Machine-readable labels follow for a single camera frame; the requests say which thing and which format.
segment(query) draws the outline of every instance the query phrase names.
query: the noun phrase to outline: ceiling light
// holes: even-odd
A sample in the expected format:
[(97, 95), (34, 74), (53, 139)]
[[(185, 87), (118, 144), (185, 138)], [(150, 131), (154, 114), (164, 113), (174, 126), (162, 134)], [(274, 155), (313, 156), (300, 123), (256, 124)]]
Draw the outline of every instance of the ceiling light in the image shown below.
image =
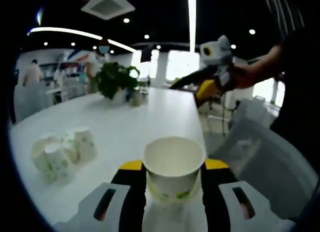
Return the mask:
[[(73, 29), (67, 29), (67, 28), (50, 28), (50, 27), (39, 27), (39, 28), (33, 28), (30, 30), (30, 33), (34, 33), (34, 32), (63, 32), (63, 33), (72, 33), (72, 34), (77, 34), (77, 35), (81, 35), (81, 36), (86, 36), (89, 38), (94, 38), (97, 40), (102, 40), (101, 36), (97, 36), (95, 34), (91, 34), (91, 33), (86, 33), (86, 32), (82, 32), (82, 31), (78, 31), (78, 30), (73, 30)], [(128, 47), (124, 44), (118, 43), (116, 41), (113, 41), (111, 39), (108, 39), (108, 42), (112, 45), (115, 45), (117, 47), (126, 49), (132, 53), (136, 52), (136, 49), (133, 49), (131, 47)]]
[(189, 36), (190, 36), (190, 52), (194, 53), (196, 49), (196, 0), (188, 0), (189, 8)]

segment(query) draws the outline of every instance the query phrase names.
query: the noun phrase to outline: cup rim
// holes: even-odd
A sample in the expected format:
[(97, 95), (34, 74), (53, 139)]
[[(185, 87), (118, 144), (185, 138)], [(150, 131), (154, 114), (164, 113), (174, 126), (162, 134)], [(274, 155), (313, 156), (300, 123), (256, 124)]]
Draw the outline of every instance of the cup rim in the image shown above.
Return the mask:
[(158, 138), (158, 139), (155, 139), (153, 140), (152, 142), (148, 143), (145, 147), (147, 147), (149, 144), (157, 141), (157, 140), (160, 140), (160, 139), (164, 139), (164, 138), (183, 138), (183, 139), (187, 139), (187, 140), (190, 140), (194, 143), (196, 143), (200, 148), (201, 150), (203, 151), (203, 155), (202, 155), (202, 158), (201, 158), (201, 163), (199, 163), (199, 165), (197, 167), (195, 167), (191, 172), (189, 173), (186, 173), (186, 174), (182, 174), (182, 175), (164, 175), (164, 174), (159, 174), (159, 173), (156, 173), (154, 172), (152, 169), (150, 169), (150, 167), (147, 165), (146, 161), (145, 161), (145, 152), (143, 152), (143, 156), (142, 156), (142, 163), (144, 165), (144, 167), (147, 169), (147, 171), (150, 171), (158, 176), (161, 176), (161, 177), (166, 177), (166, 178), (181, 178), (181, 177), (184, 177), (184, 176), (188, 176), (194, 172), (196, 172), (197, 170), (199, 170), (201, 168), (201, 166), (204, 164), (205, 160), (206, 160), (206, 151), (205, 149), (198, 143), (196, 142), (195, 140), (193, 139), (190, 139), (190, 138), (186, 138), (186, 137), (181, 137), (181, 136), (168, 136), (168, 137), (163, 137), (163, 138)]

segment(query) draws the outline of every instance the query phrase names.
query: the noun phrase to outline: air conditioning vent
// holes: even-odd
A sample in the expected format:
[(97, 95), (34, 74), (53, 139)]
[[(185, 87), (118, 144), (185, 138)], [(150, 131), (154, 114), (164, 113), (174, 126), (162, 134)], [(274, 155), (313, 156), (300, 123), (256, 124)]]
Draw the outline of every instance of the air conditioning vent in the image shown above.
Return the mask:
[(81, 11), (109, 20), (134, 11), (135, 8), (127, 0), (90, 0)]

